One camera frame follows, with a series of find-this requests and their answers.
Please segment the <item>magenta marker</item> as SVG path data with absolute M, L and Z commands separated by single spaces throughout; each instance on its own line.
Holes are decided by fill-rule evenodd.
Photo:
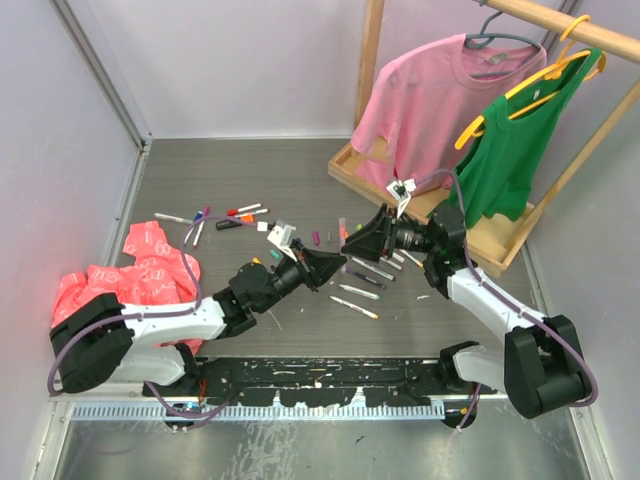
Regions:
M 392 260 L 389 260 L 389 259 L 386 259 L 386 258 L 381 258 L 380 262 L 391 266 L 395 270 L 398 270 L 398 271 L 403 271 L 404 270 L 404 268 L 400 264 L 396 263 L 395 261 L 392 261 Z

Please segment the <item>purple marker pen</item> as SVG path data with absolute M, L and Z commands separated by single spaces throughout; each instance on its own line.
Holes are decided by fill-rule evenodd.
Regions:
M 377 288 L 380 288 L 382 290 L 386 290 L 387 289 L 387 285 L 386 284 L 384 284 L 384 283 L 382 283 L 382 282 L 380 282 L 380 281 L 378 281 L 378 280 L 376 280 L 374 278 L 371 278 L 368 275 L 365 275 L 363 273 L 355 271 L 355 270 L 353 270 L 351 268 L 346 268 L 346 273 L 348 273 L 348 274 L 350 274 L 350 275 L 352 275 L 352 276 L 354 276 L 354 277 L 356 277 L 356 278 L 358 278 L 360 280 L 363 280 L 363 281 L 367 282 L 368 284 L 374 285 Z

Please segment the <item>teal marker pen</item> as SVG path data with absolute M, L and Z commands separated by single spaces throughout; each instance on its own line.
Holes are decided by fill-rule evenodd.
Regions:
M 376 293 L 373 293 L 373 292 L 370 292 L 370 291 L 367 291 L 367 290 L 364 290 L 364 289 L 361 289 L 361 288 L 358 288 L 358 287 L 354 287 L 354 286 L 347 285 L 347 284 L 342 284 L 342 283 L 339 283 L 338 287 L 341 288 L 344 291 L 359 295 L 359 296 L 367 298 L 367 299 L 371 299 L 371 300 L 374 300 L 374 301 L 380 300 L 380 295 L 379 294 L 376 294 Z

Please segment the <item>yellow marker pen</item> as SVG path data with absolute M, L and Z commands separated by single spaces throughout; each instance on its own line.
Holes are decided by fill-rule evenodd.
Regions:
M 332 300 L 333 302 L 339 304 L 339 305 L 345 306 L 345 307 L 347 307 L 347 308 L 349 308 L 349 309 L 351 309 L 353 311 L 356 311 L 359 314 L 364 315 L 364 316 L 366 316 L 368 318 L 379 319 L 379 315 L 377 313 L 374 313 L 374 312 L 372 312 L 370 310 L 367 310 L 367 309 L 365 309 L 365 308 L 363 308 L 363 307 L 361 307 L 359 305 L 356 305 L 356 304 L 354 304 L 352 302 L 349 302 L 347 300 L 344 300 L 342 298 L 339 298 L 339 297 L 333 296 L 333 295 L 330 295 L 329 299 Z

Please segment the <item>yellow cap marker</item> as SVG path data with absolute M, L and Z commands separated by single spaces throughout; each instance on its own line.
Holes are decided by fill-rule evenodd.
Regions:
M 423 262 L 418 260 L 413 254 L 409 253 L 406 250 L 400 250 L 402 255 L 404 255 L 407 259 L 409 259 L 412 263 L 414 263 L 419 268 L 423 268 Z

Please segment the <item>orange black highlighter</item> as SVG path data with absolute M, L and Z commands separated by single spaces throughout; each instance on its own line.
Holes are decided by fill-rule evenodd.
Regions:
M 220 220 L 220 221 L 217 221 L 215 223 L 215 228 L 218 231 L 228 230 L 228 229 L 241 227 L 241 226 L 242 226 L 241 223 L 238 223 L 238 222 L 235 222 L 235 221 L 231 221 L 231 220 Z

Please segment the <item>light pink marker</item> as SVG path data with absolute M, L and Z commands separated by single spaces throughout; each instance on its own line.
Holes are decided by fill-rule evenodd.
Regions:
M 344 239 L 344 232 L 347 232 L 346 229 L 346 218 L 345 217 L 340 217 L 338 219 L 338 225 L 339 225 L 339 245 L 340 246 L 344 246 L 346 244 L 346 240 Z

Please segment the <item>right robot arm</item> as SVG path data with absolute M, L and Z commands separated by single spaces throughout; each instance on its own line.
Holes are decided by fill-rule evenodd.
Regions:
M 443 349 L 438 379 L 459 394 L 472 383 L 507 395 L 532 419 L 565 406 L 588 406 L 596 380 L 584 361 L 574 324 L 527 307 L 497 286 L 470 258 L 463 212 L 438 205 L 426 223 L 400 219 L 382 205 L 374 218 L 347 237 L 342 253 L 363 261 L 388 259 L 398 249 L 424 255 L 428 284 L 463 307 L 500 341 L 491 351 L 475 341 Z

